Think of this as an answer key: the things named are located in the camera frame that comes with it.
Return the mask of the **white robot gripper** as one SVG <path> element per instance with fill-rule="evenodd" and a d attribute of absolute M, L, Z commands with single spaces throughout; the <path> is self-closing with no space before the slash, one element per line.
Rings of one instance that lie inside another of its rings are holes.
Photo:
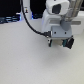
<path fill-rule="evenodd" d="M 47 38 L 67 39 L 72 36 L 71 22 L 65 21 L 69 5 L 68 0 L 46 0 L 41 31 Z"/>

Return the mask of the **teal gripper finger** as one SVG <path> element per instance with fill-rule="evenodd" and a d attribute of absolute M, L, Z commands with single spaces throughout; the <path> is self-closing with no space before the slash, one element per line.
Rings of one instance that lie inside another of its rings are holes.
<path fill-rule="evenodd" d="M 63 43 L 62 43 L 63 47 L 66 47 L 67 42 L 68 42 L 67 39 L 64 39 L 64 40 L 63 40 Z"/>

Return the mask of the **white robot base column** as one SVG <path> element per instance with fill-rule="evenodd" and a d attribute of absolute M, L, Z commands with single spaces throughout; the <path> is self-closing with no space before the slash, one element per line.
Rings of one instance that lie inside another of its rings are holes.
<path fill-rule="evenodd" d="M 23 0 L 23 7 L 24 7 L 23 12 L 25 13 L 26 18 L 28 20 L 31 20 L 32 19 L 32 12 L 31 12 L 31 9 L 30 9 L 30 0 Z"/>

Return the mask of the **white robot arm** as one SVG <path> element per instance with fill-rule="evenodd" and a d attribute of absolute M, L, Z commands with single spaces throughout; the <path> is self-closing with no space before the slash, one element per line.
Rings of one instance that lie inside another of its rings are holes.
<path fill-rule="evenodd" d="M 47 34 L 48 46 L 57 40 L 63 47 L 72 48 L 73 28 L 78 33 L 84 27 L 83 0 L 46 0 L 46 9 L 42 17 L 42 32 Z"/>

